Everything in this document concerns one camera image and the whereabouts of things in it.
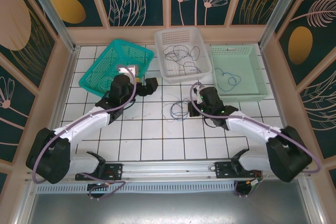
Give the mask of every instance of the white plastic basket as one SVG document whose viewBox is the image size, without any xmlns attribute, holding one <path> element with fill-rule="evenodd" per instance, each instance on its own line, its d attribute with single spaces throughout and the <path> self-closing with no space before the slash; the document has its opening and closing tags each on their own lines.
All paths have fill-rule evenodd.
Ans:
<svg viewBox="0 0 336 224">
<path fill-rule="evenodd" d="M 202 35 L 196 27 L 157 31 L 154 40 L 160 72 L 168 83 L 196 81 L 212 72 Z"/>
</svg>

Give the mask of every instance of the white grid floor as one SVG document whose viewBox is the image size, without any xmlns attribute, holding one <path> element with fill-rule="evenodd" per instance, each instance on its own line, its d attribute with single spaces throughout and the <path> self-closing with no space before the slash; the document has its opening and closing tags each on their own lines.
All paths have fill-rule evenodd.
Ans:
<svg viewBox="0 0 336 224">
<path fill-rule="evenodd" d="M 154 45 L 147 45 L 155 52 Z M 61 125 L 90 111 L 100 98 L 78 85 L 79 79 L 104 51 L 105 46 L 81 47 L 69 88 Z M 266 124 L 282 127 L 274 96 L 272 95 L 264 63 L 259 56 L 270 96 L 261 102 L 225 103 L 242 110 L 246 115 Z M 158 77 L 157 91 L 147 97 L 137 97 L 136 103 L 109 126 L 87 136 L 78 146 L 77 153 L 93 151 L 106 161 L 158 161 L 185 159 L 231 158 L 243 148 L 256 145 L 246 137 L 222 128 L 210 128 L 201 117 L 174 121 L 170 107 L 176 101 L 188 98 L 191 83 L 168 84 L 162 80 L 157 57 L 152 60 L 145 78 Z M 201 80 L 212 85 L 212 76 Z"/>
</svg>

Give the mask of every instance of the basket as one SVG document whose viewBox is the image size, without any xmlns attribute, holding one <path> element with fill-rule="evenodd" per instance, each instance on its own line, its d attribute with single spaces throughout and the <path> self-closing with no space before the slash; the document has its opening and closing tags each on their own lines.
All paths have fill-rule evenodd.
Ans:
<svg viewBox="0 0 336 224">
<path fill-rule="evenodd" d="M 133 43 L 114 40 L 79 80 L 79 86 L 102 97 L 110 90 L 113 78 L 119 74 L 117 65 L 138 65 L 141 78 L 146 73 L 154 52 Z"/>
<path fill-rule="evenodd" d="M 254 46 L 212 46 L 218 95 L 224 102 L 258 102 L 268 96 Z"/>
<path fill-rule="evenodd" d="M 212 72 L 202 35 L 196 27 L 157 31 L 154 40 L 161 76 L 168 83 L 197 81 Z"/>
</svg>

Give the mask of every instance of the teal plastic basket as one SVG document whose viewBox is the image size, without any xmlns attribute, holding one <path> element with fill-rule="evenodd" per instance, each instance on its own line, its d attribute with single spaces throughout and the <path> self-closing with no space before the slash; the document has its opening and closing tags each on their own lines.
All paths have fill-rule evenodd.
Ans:
<svg viewBox="0 0 336 224">
<path fill-rule="evenodd" d="M 79 86 L 102 97 L 110 90 L 113 78 L 119 74 L 117 65 L 138 65 L 141 78 L 146 73 L 154 52 L 125 40 L 114 40 L 79 80 Z"/>
<path fill-rule="evenodd" d="M 258 102 L 268 96 L 254 46 L 212 46 L 213 77 L 224 102 Z"/>
</svg>

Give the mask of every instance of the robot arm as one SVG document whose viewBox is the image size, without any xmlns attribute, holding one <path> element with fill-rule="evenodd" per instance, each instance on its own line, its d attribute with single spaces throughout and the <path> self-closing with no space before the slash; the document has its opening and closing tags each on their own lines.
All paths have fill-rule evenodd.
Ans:
<svg viewBox="0 0 336 224">
<path fill-rule="evenodd" d="M 136 67 L 129 66 L 129 69 L 135 71 Z M 119 107 L 129 100 L 134 85 L 136 85 L 135 95 L 146 96 L 153 94 L 158 88 L 157 79 L 148 78 L 145 81 L 146 85 L 144 86 L 142 83 L 131 83 L 127 74 L 115 76 L 111 83 L 110 91 L 86 115 L 98 111 L 102 112 L 91 115 L 86 119 L 84 119 L 86 116 L 84 115 L 71 122 L 74 125 L 71 130 L 65 131 L 64 134 L 60 135 L 42 156 L 37 166 L 37 174 L 51 184 L 59 182 L 68 174 L 87 173 L 93 177 L 101 178 L 107 169 L 105 160 L 93 152 L 76 155 L 77 144 L 92 132 L 113 123 L 122 115 L 124 108 L 110 112 L 105 110 Z M 28 155 L 26 166 L 33 169 L 43 147 L 51 138 L 63 132 L 67 127 L 68 125 L 54 130 L 47 128 L 40 130 Z"/>
<path fill-rule="evenodd" d="M 234 131 L 247 136 L 250 140 L 260 144 L 257 150 L 242 150 L 232 158 L 232 167 L 239 173 L 240 170 L 264 170 L 273 172 L 279 179 L 290 182 L 297 176 L 312 159 L 296 145 L 289 143 L 269 129 L 276 130 L 292 138 L 299 144 L 304 143 L 298 132 L 287 126 L 284 129 L 265 125 L 267 129 L 244 120 L 245 114 L 233 106 L 224 106 L 214 87 L 198 86 L 194 89 L 197 94 L 197 107 L 209 115 L 239 116 L 242 119 L 210 118 L 216 126 L 223 127 L 228 131 Z M 191 102 L 188 104 L 190 116 L 199 116 Z"/>
</svg>

